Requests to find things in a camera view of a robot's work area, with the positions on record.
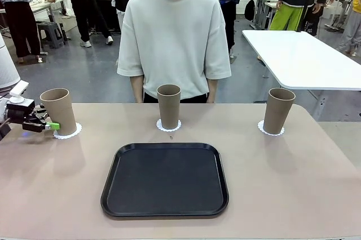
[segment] dark pants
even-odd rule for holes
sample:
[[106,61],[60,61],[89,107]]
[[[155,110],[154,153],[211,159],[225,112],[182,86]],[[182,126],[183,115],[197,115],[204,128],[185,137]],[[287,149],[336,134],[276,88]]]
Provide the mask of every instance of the dark pants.
[[226,22],[226,36],[228,43],[228,52],[235,44],[235,20],[236,20],[236,3],[227,2],[221,5],[224,20]]
[[6,2],[4,4],[7,23],[19,58],[40,54],[38,27],[28,2]]
[[89,41],[88,19],[97,24],[104,37],[111,35],[95,0],[72,0],[72,5],[78,30],[84,42]]
[[302,23],[302,30],[308,32],[312,36],[317,35],[318,24],[320,23],[320,17],[323,15],[324,7],[322,6],[320,11],[316,14],[312,13],[313,6],[310,7],[307,12],[305,19]]
[[[181,103],[189,103],[189,104],[197,104],[197,103],[207,103],[208,94],[195,96],[188,99],[183,99],[180,102]],[[144,103],[158,103],[158,99],[150,96],[147,93],[144,93]]]

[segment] green pants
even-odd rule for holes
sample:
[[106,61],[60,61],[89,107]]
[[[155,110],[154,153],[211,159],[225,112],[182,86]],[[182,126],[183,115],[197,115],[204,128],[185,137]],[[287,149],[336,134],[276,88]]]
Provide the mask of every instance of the green pants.
[[302,10],[302,7],[291,7],[283,3],[272,20],[270,30],[286,30],[287,23],[287,30],[297,30]]

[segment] stool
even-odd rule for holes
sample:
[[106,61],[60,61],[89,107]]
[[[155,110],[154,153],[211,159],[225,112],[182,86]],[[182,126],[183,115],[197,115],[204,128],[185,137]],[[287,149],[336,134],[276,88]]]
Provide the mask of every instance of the stool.
[[[41,37],[41,31],[45,32],[46,37]],[[55,22],[41,22],[38,24],[39,38],[41,43],[41,48],[44,48],[44,45],[52,46],[53,48],[59,48],[61,43],[64,42],[64,37],[61,34],[61,31]]]

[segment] gray floor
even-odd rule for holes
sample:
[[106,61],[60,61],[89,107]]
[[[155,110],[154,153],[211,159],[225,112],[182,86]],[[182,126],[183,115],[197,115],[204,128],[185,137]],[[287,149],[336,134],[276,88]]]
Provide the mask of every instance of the gray floor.
[[[252,103],[257,99],[261,88],[263,67],[257,62],[254,50],[241,35],[243,29],[250,29],[249,22],[240,19],[236,22],[235,29],[234,54],[237,59],[232,64],[232,77],[222,80],[219,84],[218,103]],[[47,63],[18,67],[21,78],[30,82],[25,97],[35,97],[39,102],[38,97],[42,92],[64,87],[71,91],[75,103],[133,102],[129,79],[116,74],[115,62],[120,36],[114,36],[115,43],[108,47],[102,35],[92,35],[93,47],[81,48],[78,45],[80,35],[77,28],[71,30],[69,35],[73,40],[64,47],[57,50],[47,48]],[[341,34],[321,29],[319,38],[335,47]],[[311,112],[316,102],[315,98],[307,91],[296,91],[296,95],[296,103]],[[320,121],[361,122],[360,113],[361,92],[334,91]]]

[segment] coaster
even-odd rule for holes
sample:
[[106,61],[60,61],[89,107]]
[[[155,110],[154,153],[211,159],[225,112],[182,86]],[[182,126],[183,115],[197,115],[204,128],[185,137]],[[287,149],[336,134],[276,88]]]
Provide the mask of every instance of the coaster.
[[71,137],[74,137],[76,135],[78,135],[80,133],[80,131],[82,130],[82,126],[81,124],[77,123],[77,129],[75,130],[74,133],[67,135],[67,136],[60,136],[57,132],[57,130],[54,131],[54,137],[59,139],[59,140],[65,140],[65,139],[69,139]]
[[178,126],[177,126],[175,129],[164,129],[164,128],[162,127],[162,120],[159,119],[159,120],[157,121],[157,127],[158,127],[161,131],[164,131],[164,132],[173,132],[173,131],[175,131],[175,130],[178,130],[178,129],[180,129],[181,125],[182,125],[181,120],[178,120]]
[[284,127],[282,127],[281,129],[281,132],[279,134],[269,134],[267,133],[264,129],[263,129],[263,123],[265,122],[265,120],[261,120],[259,123],[258,123],[258,129],[261,130],[263,133],[267,134],[267,135],[270,135],[270,136],[280,136],[284,133]]

